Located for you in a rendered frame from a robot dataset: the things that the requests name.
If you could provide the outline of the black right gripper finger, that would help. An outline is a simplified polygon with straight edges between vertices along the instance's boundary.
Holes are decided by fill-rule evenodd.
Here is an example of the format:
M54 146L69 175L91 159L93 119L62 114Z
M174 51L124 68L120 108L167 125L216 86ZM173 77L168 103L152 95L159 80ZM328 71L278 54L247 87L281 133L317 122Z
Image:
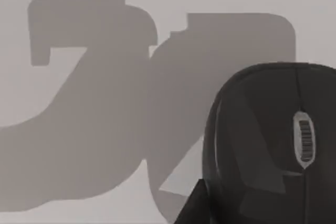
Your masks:
M207 187L199 179L173 224L210 224Z

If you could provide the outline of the black computer mouse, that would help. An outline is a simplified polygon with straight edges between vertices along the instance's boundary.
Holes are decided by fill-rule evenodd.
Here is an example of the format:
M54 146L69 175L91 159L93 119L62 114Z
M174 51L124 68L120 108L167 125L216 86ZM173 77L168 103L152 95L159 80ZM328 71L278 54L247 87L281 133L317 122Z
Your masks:
M336 224L336 69L234 74L208 116L202 172L212 224Z

